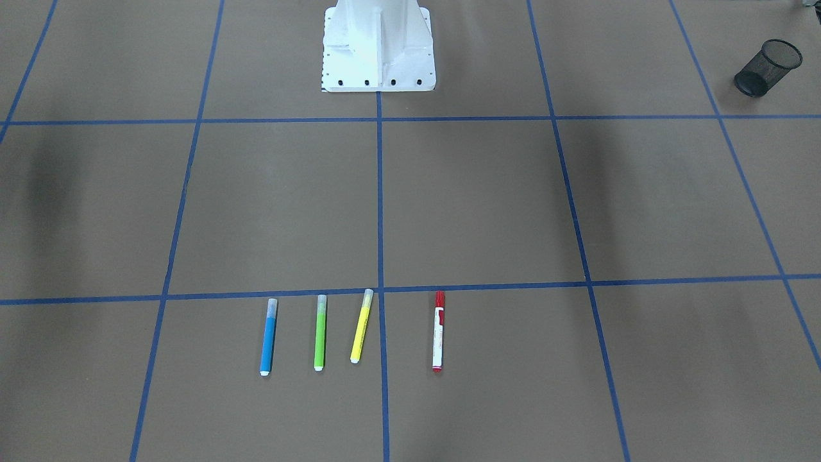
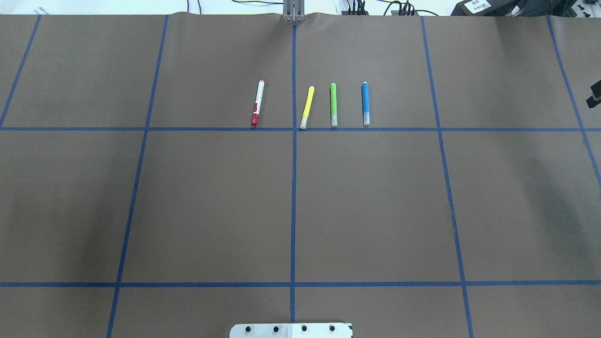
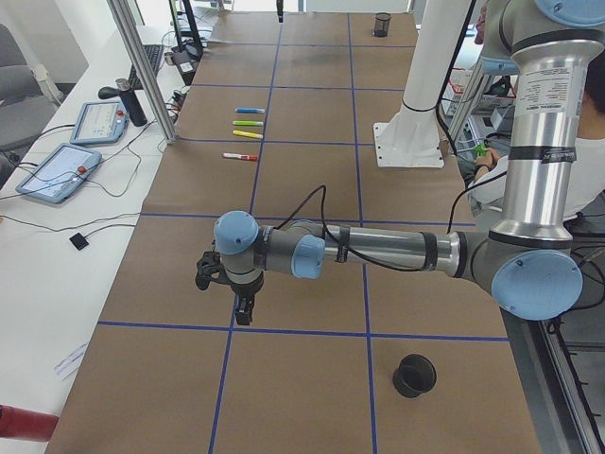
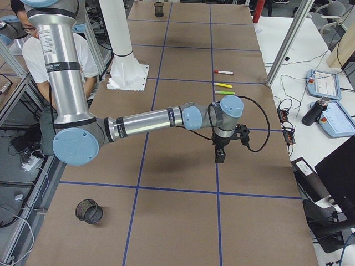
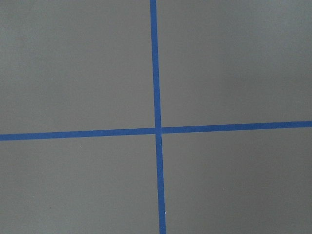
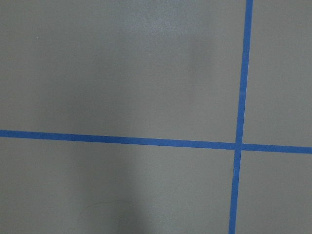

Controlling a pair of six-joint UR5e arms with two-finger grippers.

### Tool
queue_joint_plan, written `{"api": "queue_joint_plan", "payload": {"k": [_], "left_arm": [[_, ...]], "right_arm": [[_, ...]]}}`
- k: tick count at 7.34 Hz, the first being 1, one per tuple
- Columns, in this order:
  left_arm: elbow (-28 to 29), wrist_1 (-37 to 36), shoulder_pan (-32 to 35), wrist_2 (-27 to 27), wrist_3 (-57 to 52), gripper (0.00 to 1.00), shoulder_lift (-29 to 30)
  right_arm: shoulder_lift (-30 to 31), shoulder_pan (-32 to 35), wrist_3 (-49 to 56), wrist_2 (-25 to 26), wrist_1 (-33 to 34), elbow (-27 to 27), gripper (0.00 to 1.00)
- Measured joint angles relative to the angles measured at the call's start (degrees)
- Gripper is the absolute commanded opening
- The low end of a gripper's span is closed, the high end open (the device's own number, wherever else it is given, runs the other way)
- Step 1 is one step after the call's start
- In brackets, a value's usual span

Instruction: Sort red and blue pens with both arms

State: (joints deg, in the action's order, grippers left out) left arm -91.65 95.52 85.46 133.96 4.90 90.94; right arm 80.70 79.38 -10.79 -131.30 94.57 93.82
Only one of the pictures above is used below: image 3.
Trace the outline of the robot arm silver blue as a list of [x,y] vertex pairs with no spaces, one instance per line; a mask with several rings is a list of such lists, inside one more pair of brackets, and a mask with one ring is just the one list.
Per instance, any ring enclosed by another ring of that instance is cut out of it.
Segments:
[[476,283],[525,320],[570,309],[583,278],[569,254],[563,208],[587,68],[604,48],[604,5],[495,1],[485,40],[484,58],[511,58],[519,71],[503,212],[487,232],[437,236],[294,218],[272,227],[232,211],[215,223],[213,248],[198,263],[197,286],[229,286],[240,324],[251,322],[266,271],[315,279],[325,260],[442,271]]

